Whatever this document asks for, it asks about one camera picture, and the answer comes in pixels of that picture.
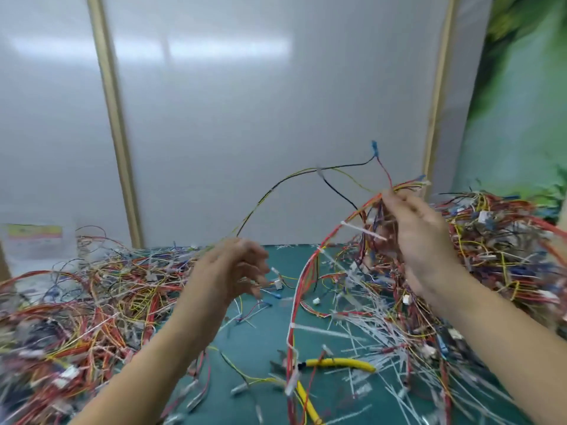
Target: pile of wires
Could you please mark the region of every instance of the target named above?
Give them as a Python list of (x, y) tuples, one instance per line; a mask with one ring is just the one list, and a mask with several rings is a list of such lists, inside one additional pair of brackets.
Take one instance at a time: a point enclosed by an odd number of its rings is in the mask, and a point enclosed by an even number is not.
[[(61, 423), (80, 411), (167, 319), (198, 253), (120, 246), (77, 272), (35, 271), (2, 282), (0, 421)], [(15, 286), (34, 277), (53, 282), (35, 301)], [(195, 380), (205, 360), (193, 368)], [(195, 403), (207, 385), (191, 387)]]
[[(417, 178), (395, 186), (423, 192), (428, 182)], [(567, 312), (563, 280), (565, 262), (554, 248), (552, 237), (567, 238), (567, 233), (540, 219), (538, 207), (519, 197), (497, 197), (487, 192), (451, 194), (436, 205), (449, 225), (456, 252), (478, 281), (498, 292), (534, 318), (561, 325)], [(362, 227), (350, 222), (364, 221)], [(357, 229), (358, 234), (332, 253), (332, 239), (340, 229)], [(296, 288), (287, 334), (287, 381), (293, 381), (296, 365), (301, 362), (294, 343), (298, 311), (329, 320), (351, 338), (354, 357), (376, 366), (384, 388), (401, 408), (408, 424), (450, 424), (458, 410), (477, 423), (489, 418), (497, 423), (512, 423), (490, 411), (473, 392), (496, 395), (502, 401), (513, 400), (499, 389), (485, 365), (468, 347), (463, 337), (446, 321), (438, 318), (429, 305), (416, 296), (407, 284), (404, 260), (396, 236), (396, 221), (378, 194), (353, 212), (323, 240), (305, 265)], [(332, 268), (322, 273), (322, 262)], [(311, 288), (321, 282), (333, 296), (329, 310), (323, 311), (320, 298)], [(358, 327), (371, 343), (363, 344), (351, 334)], [(394, 371), (386, 380), (383, 371)], [(364, 387), (364, 379), (353, 379), (351, 396)], [(426, 396), (415, 387), (428, 388)], [(411, 394), (431, 401), (429, 410), (418, 411)], [(302, 408), (288, 399), (291, 424), (301, 420)]]

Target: blurred green poster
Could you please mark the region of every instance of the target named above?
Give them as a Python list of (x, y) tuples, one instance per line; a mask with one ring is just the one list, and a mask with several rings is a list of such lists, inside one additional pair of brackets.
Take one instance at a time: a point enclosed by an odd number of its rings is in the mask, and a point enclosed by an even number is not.
[(453, 190), (567, 190), (567, 0), (494, 0)]

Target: whiteboard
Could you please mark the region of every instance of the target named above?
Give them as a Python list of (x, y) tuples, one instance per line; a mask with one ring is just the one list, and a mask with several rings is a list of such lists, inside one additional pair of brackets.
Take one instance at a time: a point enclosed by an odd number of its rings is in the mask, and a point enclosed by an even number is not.
[[(146, 242), (228, 235), (277, 181), (359, 163), (421, 174), (448, 0), (105, 0)], [(346, 169), (388, 185), (376, 161)], [(328, 180), (356, 205), (371, 193)], [(316, 174), (242, 235), (314, 243), (352, 208)]]
[(2, 207), (130, 244), (86, 0), (0, 0), (0, 59)]

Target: hand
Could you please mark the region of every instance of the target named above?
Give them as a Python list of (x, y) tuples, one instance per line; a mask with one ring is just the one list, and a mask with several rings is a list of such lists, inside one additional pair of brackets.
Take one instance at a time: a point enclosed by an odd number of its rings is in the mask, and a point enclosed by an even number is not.
[(244, 293), (262, 297), (259, 286), (268, 286), (264, 275), (270, 271), (267, 257), (258, 243), (241, 238), (215, 246), (195, 264), (168, 324), (190, 327), (204, 349), (213, 341), (232, 300)]
[(413, 292), (434, 304), (438, 283), (463, 269), (449, 237), (449, 226), (440, 213), (411, 191), (386, 191), (383, 201), (397, 220), (406, 279)]

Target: green table surface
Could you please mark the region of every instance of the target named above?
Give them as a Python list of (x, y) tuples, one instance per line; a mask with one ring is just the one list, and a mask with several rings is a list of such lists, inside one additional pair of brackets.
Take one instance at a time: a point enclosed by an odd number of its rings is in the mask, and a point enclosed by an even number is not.
[[(308, 258), (314, 251), (313, 246), (299, 245), (277, 249), (275, 246), (267, 247), (270, 252), (269, 264), (278, 269), (282, 274), (297, 278)], [(295, 281), (289, 281), (289, 285), (295, 285)], [(284, 288), (278, 291), (283, 298), (291, 297), (294, 291)], [(311, 301), (317, 296), (321, 296), (325, 292), (325, 288), (319, 286), (317, 292), (309, 293), (307, 300)], [(285, 350), (287, 328), (291, 314), (291, 301), (281, 302), (271, 295), (265, 294), (264, 300), (273, 304), (273, 307), (267, 308), (262, 312), (254, 315), (251, 322), (256, 328), (252, 328), (246, 323), (235, 325), (232, 323), (224, 328), (216, 336), (213, 346), (223, 351), (223, 353), (245, 374), (253, 377), (267, 377), (270, 372), (270, 360), (278, 361), (278, 349)], [(331, 295), (325, 297), (325, 301), (319, 306), (322, 312), (328, 310), (328, 303)], [(256, 300), (253, 298), (243, 298), (244, 312), (254, 306)], [(229, 308), (227, 316), (234, 317), (237, 314), (237, 308), (234, 303)], [(303, 309), (298, 311), (297, 323), (309, 326), (318, 326), (327, 328), (329, 321), (317, 318), (305, 312)], [(351, 326), (354, 336), (364, 336), (358, 328)], [(322, 334), (314, 334), (303, 330), (295, 330), (295, 345), (300, 351), (300, 359), (306, 360), (316, 358), (320, 355), (322, 344), (325, 343), (336, 356), (351, 356), (352, 352), (343, 352), (342, 349), (351, 348), (350, 339), (341, 339)], [(255, 413), (255, 403), (249, 393), (241, 393), (236, 397), (231, 397), (232, 388), (243, 383), (242, 378), (232, 370), (220, 357), (218, 351), (209, 350), (209, 361), (211, 364), (210, 388), (207, 398), (199, 405), (193, 413), (185, 420), (186, 424), (257, 424)], [(202, 372), (202, 379), (206, 376), (207, 369)], [(391, 369), (383, 373), (383, 377), (389, 382), (396, 381), (395, 375)], [(308, 385), (310, 370), (303, 374), (302, 382), (305, 387)], [(401, 409), (395, 398), (384, 388), (384, 383), (378, 375), (372, 375), (367, 380), (372, 385), (370, 394), (362, 399), (347, 402), (351, 395), (351, 388), (348, 381), (344, 378), (348, 376), (347, 371), (339, 371), (332, 374), (325, 374), (324, 371), (316, 371), (315, 379), (311, 388), (312, 402), (317, 412), (328, 421), (338, 416), (343, 416), (362, 409), (367, 405), (372, 405), (361, 415), (355, 418), (346, 419), (341, 424), (359, 424), (359, 423), (384, 423), (384, 424), (406, 424), (406, 420), (402, 415)], [(270, 383), (260, 383), (251, 386), (258, 404), (261, 406), (264, 423), (266, 425), (287, 424), (287, 404), (286, 397), (280, 389), (277, 389)], [(422, 389), (422, 394), (429, 395), (427, 388)], [(486, 396), (475, 393), (475, 396), (485, 404), (487, 408), (512, 421), (516, 424), (529, 424), (530, 422), (522, 415), (514, 406), (502, 402), (498, 397), (490, 400)], [(426, 401), (415, 394), (410, 395), (414, 407), (418, 413), (428, 414), (433, 411), (433, 403)], [(190, 399), (181, 403), (178, 412), (182, 412), (185, 405)], [(455, 412), (453, 423), (470, 424), (479, 423), (480, 415), (471, 410), (477, 417), (475, 422), (469, 421), (461, 413)], [(418, 423), (408, 414), (411, 424)]]

